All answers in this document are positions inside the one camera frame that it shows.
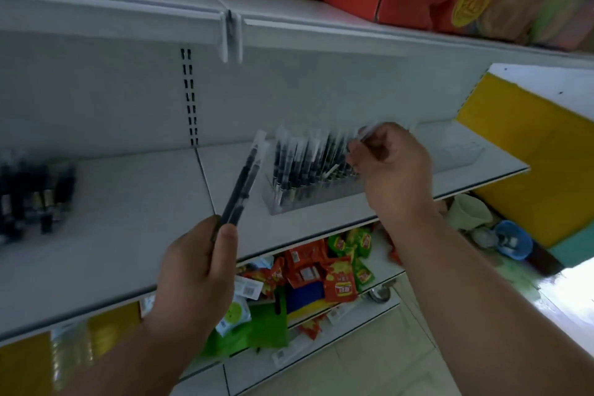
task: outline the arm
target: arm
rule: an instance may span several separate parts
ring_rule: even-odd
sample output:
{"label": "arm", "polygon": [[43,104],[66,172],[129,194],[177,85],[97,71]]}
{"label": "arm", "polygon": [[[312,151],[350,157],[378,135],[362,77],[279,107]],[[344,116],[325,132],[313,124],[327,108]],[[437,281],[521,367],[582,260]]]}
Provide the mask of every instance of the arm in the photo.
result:
{"label": "arm", "polygon": [[435,211],[425,149],[395,124],[383,125],[366,144],[351,143],[348,160],[365,179],[369,205],[397,245],[461,392],[591,394],[592,357]]}
{"label": "arm", "polygon": [[169,246],[152,311],[63,396],[171,392],[233,298],[237,230],[221,227],[213,247],[216,221],[213,216],[200,222]]}

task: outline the clear plastic pen holder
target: clear plastic pen holder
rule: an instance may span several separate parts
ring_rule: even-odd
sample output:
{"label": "clear plastic pen holder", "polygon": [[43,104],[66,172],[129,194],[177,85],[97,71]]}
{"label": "clear plastic pen holder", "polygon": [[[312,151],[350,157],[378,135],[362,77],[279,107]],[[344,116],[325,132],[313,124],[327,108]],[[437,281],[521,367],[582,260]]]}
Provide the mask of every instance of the clear plastic pen holder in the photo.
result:
{"label": "clear plastic pen holder", "polygon": [[317,182],[299,188],[280,189],[270,175],[263,179],[263,197],[271,215],[278,215],[315,204],[362,193],[363,182],[358,174]]}

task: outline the blue plastic bowl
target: blue plastic bowl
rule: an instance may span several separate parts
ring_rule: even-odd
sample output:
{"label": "blue plastic bowl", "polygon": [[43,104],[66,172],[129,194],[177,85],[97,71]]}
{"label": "blue plastic bowl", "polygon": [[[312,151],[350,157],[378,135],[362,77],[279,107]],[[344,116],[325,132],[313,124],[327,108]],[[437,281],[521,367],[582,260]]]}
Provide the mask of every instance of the blue plastic bowl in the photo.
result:
{"label": "blue plastic bowl", "polygon": [[501,245],[497,246],[497,250],[503,255],[513,258],[514,260],[523,260],[530,255],[530,252],[532,252],[532,238],[515,222],[501,221],[495,226],[493,231],[498,235],[503,235],[508,238],[517,238],[516,247],[514,249],[505,246],[502,247]]}

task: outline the hand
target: hand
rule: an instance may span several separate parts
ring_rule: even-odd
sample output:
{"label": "hand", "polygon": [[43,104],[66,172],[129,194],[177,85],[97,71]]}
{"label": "hand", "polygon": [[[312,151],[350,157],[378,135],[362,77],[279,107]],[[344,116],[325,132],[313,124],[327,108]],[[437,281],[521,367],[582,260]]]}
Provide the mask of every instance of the hand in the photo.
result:
{"label": "hand", "polygon": [[365,181],[369,206],[380,220],[409,223],[434,215],[431,159],[398,124],[381,125],[365,144],[349,143],[347,162]]}
{"label": "hand", "polygon": [[210,242],[218,216],[199,222],[167,249],[152,311],[144,324],[166,340],[201,347],[225,316],[234,293],[237,229],[220,228]]}

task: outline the floor tile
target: floor tile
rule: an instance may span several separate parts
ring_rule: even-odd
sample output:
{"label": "floor tile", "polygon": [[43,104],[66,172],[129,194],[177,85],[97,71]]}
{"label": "floor tile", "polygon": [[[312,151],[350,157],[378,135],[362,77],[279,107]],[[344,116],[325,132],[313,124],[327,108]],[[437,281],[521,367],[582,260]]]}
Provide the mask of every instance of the floor tile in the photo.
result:
{"label": "floor tile", "polygon": [[271,380],[257,386],[247,396],[327,396],[349,395],[349,377],[336,349],[330,346],[305,359]]}
{"label": "floor tile", "polygon": [[423,316],[423,313],[420,311],[419,302],[415,297],[415,292],[412,289],[411,282],[408,279],[406,273],[400,274],[398,279],[396,280],[396,284],[394,285],[396,292],[402,299],[402,301],[406,304],[406,306],[411,311],[412,315],[415,319],[419,322],[420,327],[423,331],[427,334],[431,342],[435,347],[437,347],[437,343],[435,342],[435,338],[429,329],[427,321]]}
{"label": "floor tile", "polygon": [[434,349],[405,304],[336,343],[348,394],[365,396]]}
{"label": "floor tile", "polygon": [[460,396],[446,363],[433,350],[370,396]]}

